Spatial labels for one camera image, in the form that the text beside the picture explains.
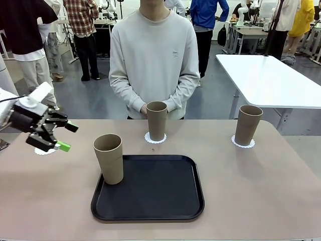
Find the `person's left hand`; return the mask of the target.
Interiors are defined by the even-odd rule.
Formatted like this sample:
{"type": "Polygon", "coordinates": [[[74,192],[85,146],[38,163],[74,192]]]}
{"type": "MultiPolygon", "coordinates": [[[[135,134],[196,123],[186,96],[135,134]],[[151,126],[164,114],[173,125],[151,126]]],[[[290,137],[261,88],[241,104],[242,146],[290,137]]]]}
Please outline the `person's left hand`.
{"type": "Polygon", "coordinates": [[[176,102],[174,100],[174,97],[171,95],[168,100],[165,101],[167,105],[167,111],[171,112],[176,109],[176,102]]]}

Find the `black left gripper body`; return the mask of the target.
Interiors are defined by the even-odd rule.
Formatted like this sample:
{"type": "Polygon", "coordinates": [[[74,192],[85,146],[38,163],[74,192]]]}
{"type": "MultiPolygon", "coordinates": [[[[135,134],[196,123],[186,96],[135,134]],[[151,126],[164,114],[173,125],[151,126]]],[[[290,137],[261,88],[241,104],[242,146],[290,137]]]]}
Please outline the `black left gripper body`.
{"type": "Polygon", "coordinates": [[[37,104],[33,108],[14,104],[11,109],[11,127],[24,133],[33,132],[47,113],[48,106],[44,104],[37,104]]]}

